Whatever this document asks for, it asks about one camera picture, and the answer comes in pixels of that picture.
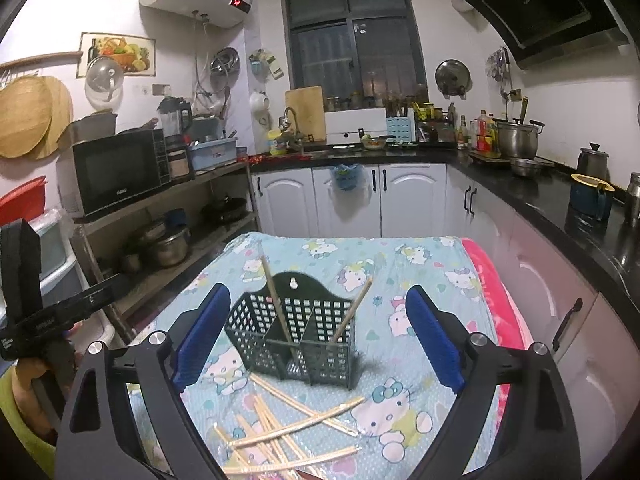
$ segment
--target rectangular cutting board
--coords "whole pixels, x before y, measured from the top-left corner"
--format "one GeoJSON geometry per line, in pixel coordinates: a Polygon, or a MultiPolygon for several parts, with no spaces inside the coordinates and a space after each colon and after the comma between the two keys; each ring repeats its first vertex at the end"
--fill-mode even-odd
{"type": "MultiPolygon", "coordinates": [[[[285,104],[296,111],[298,127],[305,136],[313,135],[314,142],[326,140],[324,124],[324,99],[321,86],[309,86],[296,90],[287,90],[284,94],[285,104]]],[[[293,114],[289,114],[293,127],[293,114]]]]}

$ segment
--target pile of chopsticks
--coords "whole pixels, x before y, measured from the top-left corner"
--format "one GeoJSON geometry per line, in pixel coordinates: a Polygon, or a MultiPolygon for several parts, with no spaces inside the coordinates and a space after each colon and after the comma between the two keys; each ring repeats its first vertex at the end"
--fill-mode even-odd
{"type": "Polygon", "coordinates": [[[355,399],[344,402],[325,412],[315,412],[304,404],[292,399],[287,394],[284,394],[263,378],[260,378],[255,374],[250,374],[249,378],[277,399],[282,400],[290,407],[304,413],[307,418],[293,424],[283,426],[273,415],[273,412],[269,409],[262,397],[260,395],[256,395],[254,407],[258,415],[258,420],[260,420],[260,425],[262,426],[262,433],[256,433],[244,416],[239,414],[236,415],[236,419],[246,434],[243,438],[232,440],[228,434],[222,430],[222,428],[217,424],[214,425],[214,430],[225,445],[232,450],[232,458],[239,464],[239,466],[224,467],[223,470],[226,475],[246,476],[250,474],[282,471],[283,478],[285,480],[299,480],[300,476],[295,470],[299,467],[308,466],[308,470],[311,474],[320,479],[324,479],[325,476],[322,471],[316,467],[317,464],[322,462],[332,462],[333,460],[351,456],[358,452],[359,448],[357,446],[351,446],[322,455],[309,455],[296,443],[295,440],[293,440],[291,434],[316,424],[325,424],[334,428],[334,430],[341,431],[349,436],[357,437],[357,430],[333,417],[352,410],[355,406],[364,402],[364,397],[356,397],[355,399]],[[293,455],[295,455],[295,460],[290,460],[288,458],[284,451],[283,444],[290,449],[293,455]],[[249,446],[256,446],[258,450],[267,457],[269,463],[251,465],[249,456],[243,449],[249,446]]]}

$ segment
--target shelf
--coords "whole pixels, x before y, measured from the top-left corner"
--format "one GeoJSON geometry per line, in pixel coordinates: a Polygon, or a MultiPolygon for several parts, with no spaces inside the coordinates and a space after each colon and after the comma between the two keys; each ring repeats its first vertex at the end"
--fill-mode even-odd
{"type": "Polygon", "coordinates": [[[206,173],[197,175],[193,180],[188,180],[187,182],[183,182],[181,184],[176,184],[175,186],[168,187],[167,189],[163,189],[158,193],[143,198],[142,200],[138,200],[133,204],[129,204],[124,206],[122,209],[118,209],[113,213],[109,213],[93,222],[87,222],[86,224],[82,224],[84,226],[84,232],[87,235],[91,235],[96,231],[99,231],[103,227],[113,224],[115,221],[124,218],[136,211],[140,211],[145,207],[150,206],[151,204],[155,204],[156,202],[160,202],[161,200],[165,200],[170,196],[173,196],[178,193],[185,192],[191,187],[199,186],[200,184],[204,184],[209,180],[213,180],[219,176],[223,176],[229,173],[233,173],[234,171],[244,170],[246,167],[244,162],[233,162],[231,164],[227,164],[226,166],[220,166],[219,168],[214,168],[213,170],[207,171],[206,173]]]}
{"type": "Polygon", "coordinates": [[[191,267],[195,262],[205,256],[216,244],[236,234],[249,222],[255,220],[256,214],[249,212],[247,215],[233,224],[222,226],[201,238],[195,238],[191,245],[191,253],[187,258],[175,267],[161,269],[146,276],[124,298],[115,303],[117,311],[124,317],[130,316],[138,307],[160,292],[172,280],[191,267]]]}

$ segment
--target window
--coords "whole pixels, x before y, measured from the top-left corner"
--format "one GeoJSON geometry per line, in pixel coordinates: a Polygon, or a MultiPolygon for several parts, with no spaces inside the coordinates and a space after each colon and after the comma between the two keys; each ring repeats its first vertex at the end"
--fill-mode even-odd
{"type": "Polygon", "coordinates": [[[413,95],[426,82],[408,0],[286,2],[296,88],[344,100],[413,95]]]}

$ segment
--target wooden cutting board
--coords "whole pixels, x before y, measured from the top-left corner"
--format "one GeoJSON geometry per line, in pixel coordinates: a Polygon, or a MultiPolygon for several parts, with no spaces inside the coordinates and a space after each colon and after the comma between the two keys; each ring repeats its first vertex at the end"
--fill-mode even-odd
{"type": "Polygon", "coordinates": [[[44,79],[19,77],[0,92],[0,156],[29,153],[51,124],[51,94],[44,79]]]}
{"type": "MultiPolygon", "coordinates": [[[[298,127],[305,136],[313,135],[314,142],[326,140],[326,125],[324,124],[324,99],[321,86],[309,86],[288,90],[284,94],[285,104],[296,111],[298,127]]],[[[295,127],[292,114],[289,119],[295,127]]]]}
{"type": "Polygon", "coordinates": [[[45,158],[58,149],[58,139],[74,115],[71,95],[64,83],[50,75],[44,76],[43,79],[51,94],[51,124],[42,140],[27,154],[34,160],[45,158]]]}

